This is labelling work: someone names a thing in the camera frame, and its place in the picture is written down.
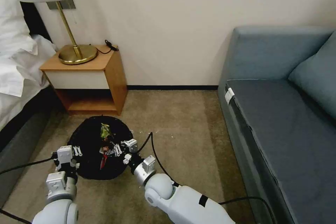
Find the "red object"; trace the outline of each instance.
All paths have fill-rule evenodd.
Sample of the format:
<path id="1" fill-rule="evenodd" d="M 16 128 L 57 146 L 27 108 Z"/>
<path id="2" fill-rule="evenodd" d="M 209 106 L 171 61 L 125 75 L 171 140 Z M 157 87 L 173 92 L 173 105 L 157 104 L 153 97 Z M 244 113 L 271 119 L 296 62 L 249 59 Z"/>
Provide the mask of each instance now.
<path id="1" fill-rule="evenodd" d="M 103 154 L 103 158 L 101 159 L 101 162 L 100 162 L 100 169 L 104 168 L 106 160 L 107 160 L 107 156 Z"/>

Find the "white wall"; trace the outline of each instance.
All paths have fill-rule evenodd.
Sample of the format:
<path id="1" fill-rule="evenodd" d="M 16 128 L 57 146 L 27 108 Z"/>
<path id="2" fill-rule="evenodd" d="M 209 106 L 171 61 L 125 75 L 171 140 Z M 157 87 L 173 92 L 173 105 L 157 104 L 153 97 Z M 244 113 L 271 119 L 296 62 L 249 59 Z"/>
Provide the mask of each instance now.
<path id="1" fill-rule="evenodd" d="M 336 0 L 74 0 L 78 43 L 118 44 L 130 85 L 217 85 L 238 25 L 336 25 Z M 37 4 L 52 40 L 70 43 L 57 11 Z"/>

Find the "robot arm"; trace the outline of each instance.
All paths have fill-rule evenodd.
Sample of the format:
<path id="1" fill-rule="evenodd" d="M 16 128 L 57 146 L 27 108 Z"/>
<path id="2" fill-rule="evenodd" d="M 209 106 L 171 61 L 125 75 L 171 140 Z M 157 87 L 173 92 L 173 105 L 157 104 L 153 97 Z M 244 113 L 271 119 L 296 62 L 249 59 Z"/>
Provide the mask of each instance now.
<path id="1" fill-rule="evenodd" d="M 153 207 L 164 211 L 175 224 L 235 224 L 217 202 L 188 187 L 175 185 L 166 174 L 155 174 L 155 158 L 141 159 L 127 154 L 124 163 L 138 183 L 145 187 L 145 199 Z"/>
<path id="2" fill-rule="evenodd" d="M 225 209 L 188 186 L 176 185 L 168 175 L 155 174 L 155 158 L 143 159 L 137 153 L 134 139 L 128 141 L 124 163 L 129 165 L 138 183 L 145 187 L 145 199 L 153 207 L 164 211 L 175 224 L 234 224 Z M 47 178 L 49 189 L 47 205 L 39 212 L 33 224 L 76 224 L 78 219 L 76 197 L 76 168 L 72 146 L 57 151 L 57 172 Z"/>

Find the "beige carpet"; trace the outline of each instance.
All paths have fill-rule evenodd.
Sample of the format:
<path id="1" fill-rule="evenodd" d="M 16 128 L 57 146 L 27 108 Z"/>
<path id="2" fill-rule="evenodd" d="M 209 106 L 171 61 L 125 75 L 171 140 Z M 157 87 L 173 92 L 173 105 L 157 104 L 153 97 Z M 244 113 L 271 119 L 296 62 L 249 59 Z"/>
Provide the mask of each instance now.
<path id="1" fill-rule="evenodd" d="M 50 156 L 65 145 L 88 116 L 54 112 L 32 160 Z M 245 196 L 246 192 L 226 130 L 216 91 L 130 91 L 119 117 L 133 131 L 139 145 L 154 132 L 156 152 L 170 175 L 215 201 Z M 148 144 L 142 156 L 152 154 Z M 45 179 L 52 162 L 27 168 L 4 209 L 28 220 L 45 204 Z M 79 178 L 76 202 L 80 224 L 171 223 L 144 199 L 129 168 L 110 181 Z M 226 207 L 238 223 L 253 223 L 247 202 Z M 0 223 L 17 223 L 0 215 Z"/>

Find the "wooden nightstand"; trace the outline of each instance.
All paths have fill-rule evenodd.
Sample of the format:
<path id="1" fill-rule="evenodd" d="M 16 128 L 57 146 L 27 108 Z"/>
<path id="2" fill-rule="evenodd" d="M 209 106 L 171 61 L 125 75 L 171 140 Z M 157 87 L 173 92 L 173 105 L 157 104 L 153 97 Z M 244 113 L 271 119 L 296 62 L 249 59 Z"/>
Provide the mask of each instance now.
<path id="1" fill-rule="evenodd" d="M 97 48 L 109 51 L 106 45 Z M 120 115 L 127 95 L 122 65 L 118 51 L 81 65 L 64 65 L 56 53 L 40 69 L 69 114 Z"/>

